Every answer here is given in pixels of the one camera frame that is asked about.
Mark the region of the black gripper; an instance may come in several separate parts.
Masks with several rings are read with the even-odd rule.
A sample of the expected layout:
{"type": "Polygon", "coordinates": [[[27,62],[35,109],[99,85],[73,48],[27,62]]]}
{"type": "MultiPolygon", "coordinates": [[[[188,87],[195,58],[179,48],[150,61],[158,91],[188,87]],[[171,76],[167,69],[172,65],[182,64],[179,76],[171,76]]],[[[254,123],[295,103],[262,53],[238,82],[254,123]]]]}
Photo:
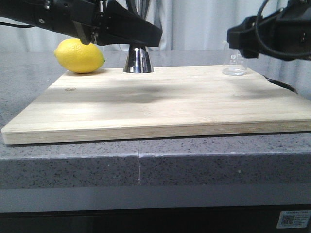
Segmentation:
{"type": "MultiPolygon", "coordinates": [[[[227,31],[227,42],[231,49],[240,51],[247,59],[258,58],[260,54],[271,56],[258,41],[255,33],[257,16],[247,17],[240,25],[227,31]]],[[[267,46],[290,59],[311,58],[311,2],[290,0],[276,16],[259,17],[261,40],[267,46]]]]}
{"type": "Polygon", "coordinates": [[[129,44],[158,47],[162,30],[145,20],[148,0],[46,0],[47,29],[100,46],[129,44]]]}

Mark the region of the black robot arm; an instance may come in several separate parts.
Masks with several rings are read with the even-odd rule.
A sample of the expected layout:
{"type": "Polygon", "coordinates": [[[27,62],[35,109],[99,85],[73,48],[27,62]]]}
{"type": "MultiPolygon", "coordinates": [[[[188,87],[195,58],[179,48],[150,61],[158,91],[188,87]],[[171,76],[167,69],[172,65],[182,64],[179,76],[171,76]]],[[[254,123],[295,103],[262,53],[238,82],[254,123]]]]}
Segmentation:
{"type": "Polygon", "coordinates": [[[1,17],[100,46],[157,47],[162,30],[115,0],[2,0],[1,17]]]}

